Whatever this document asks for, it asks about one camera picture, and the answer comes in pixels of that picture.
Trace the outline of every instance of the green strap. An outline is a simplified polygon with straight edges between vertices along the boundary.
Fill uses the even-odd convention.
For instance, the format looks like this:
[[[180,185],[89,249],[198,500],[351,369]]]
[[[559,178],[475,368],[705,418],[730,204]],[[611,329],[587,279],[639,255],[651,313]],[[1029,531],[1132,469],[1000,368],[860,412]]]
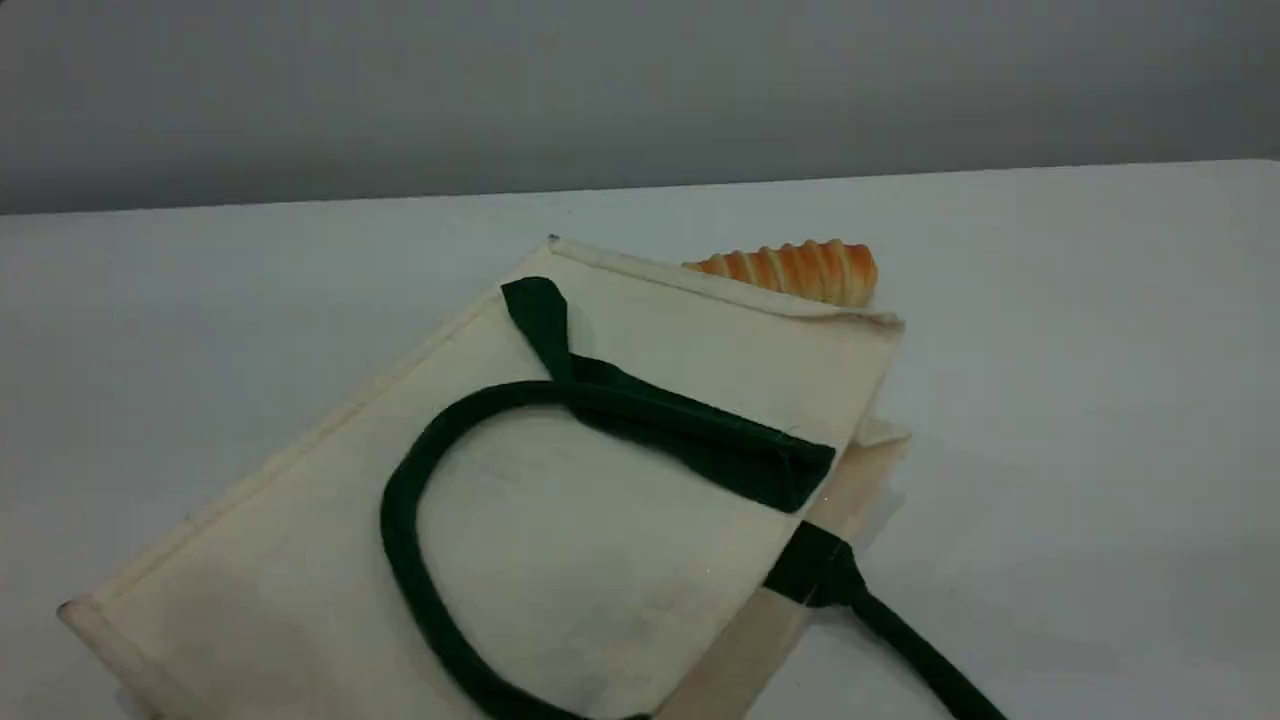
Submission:
[[[681,407],[708,423],[732,427],[741,442],[733,452],[709,448],[671,428],[631,416],[570,407],[584,424],[640,445],[662,450],[708,480],[783,512],[804,506],[827,477],[836,451],[823,445],[753,423],[696,400],[668,392],[628,375],[616,365],[575,355],[568,350],[568,309],[556,283],[547,278],[524,278],[502,287],[507,313],[525,334],[552,379],[604,387]],[[726,363],[735,357],[726,356]]]
[[[730,454],[750,441],[732,427],[634,393],[585,383],[527,380],[488,387],[448,406],[419,436],[388,480],[380,518],[383,550],[419,630],[453,682],[497,720],[584,720],[511,684],[480,657],[449,615],[419,550],[417,505],[444,452],[483,420],[530,405],[563,405],[669,428],[703,443],[709,452]],[[648,717],[634,715],[630,720]]]
[[[512,319],[553,379],[480,389],[448,406],[431,420],[383,491],[383,548],[422,637],[453,682],[485,715],[497,720],[585,720],[502,678],[480,657],[449,615],[422,559],[417,529],[419,502],[426,492],[431,473],[448,448],[467,430],[506,410],[559,405],[586,424],[669,452],[709,480],[744,497],[787,511],[799,509],[822,482],[835,451],[657,388],[608,363],[571,354],[564,299],[545,278],[517,281],[504,286],[503,292]],[[812,573],[804,569],[805,564],[794,560],[810,555],[809,551],[796,546],[795,538],[787,547],[771,579],[776,579],[776,575],[788,578],[787,582],[794,587],[803,588],[796,591],[803,592],[803,602],[826,597],[822,593],[836,592],[814,582]],[[792,560],[783,562],[786,557]],[[858,578],[855,584],[861,585],[860,575]],[[850,603],[859,616],[870,616],[877,611],[874,607],[859,610],[868,602],[865,598],[870,598],[869,593],[854,594],[856,597],[849,598],[840,594],[837,601]],[[888,626],[891,620],[897,619],[879,601],[870,601],[892,616],[890,620],[877,621],[878,626]],[[897,623],[910,633],[910,628],[901,620]],[[900,652],[909,655],[902,651],[902,641],[892,639],[892,633],[877,632],[899,647]],[[934,691],[942,694],[937,687]],[[1000,717],[956,716],[965,720]],[[650,716],[640,714],[627,720],[650,720]]]
[[[1005,715],[896,612],[867,589],[854,548],[812,523],[800,523],[764,587],[809,607],[849,607],[915,670],[957,720],[1006,720]]]

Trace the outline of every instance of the croissant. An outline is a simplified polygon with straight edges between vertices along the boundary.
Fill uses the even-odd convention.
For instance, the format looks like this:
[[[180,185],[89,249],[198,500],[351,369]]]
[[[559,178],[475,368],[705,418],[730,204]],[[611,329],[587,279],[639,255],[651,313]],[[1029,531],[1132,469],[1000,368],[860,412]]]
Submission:
[[[867,305],[879,277],[865,245],[845,245],[838,240],[820,245],[810,240],[800,247],[788,242],[778,250],[762,247],[750,254],[717,252],[684,266],[842,307]]]

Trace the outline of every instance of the white surface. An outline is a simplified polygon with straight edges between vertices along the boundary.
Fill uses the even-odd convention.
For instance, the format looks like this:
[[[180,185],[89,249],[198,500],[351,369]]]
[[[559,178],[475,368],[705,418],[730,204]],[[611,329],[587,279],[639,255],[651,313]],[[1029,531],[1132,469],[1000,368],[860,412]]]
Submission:
[[[1280,712],[1266,161],[0,218],[0,707],[115,712],[54,607],[547,233],[872,243],[909,328],[879,407],[916,430],[873,587],[1010,717]],[[785,714],[942,710],[833,618],[753,717]]]

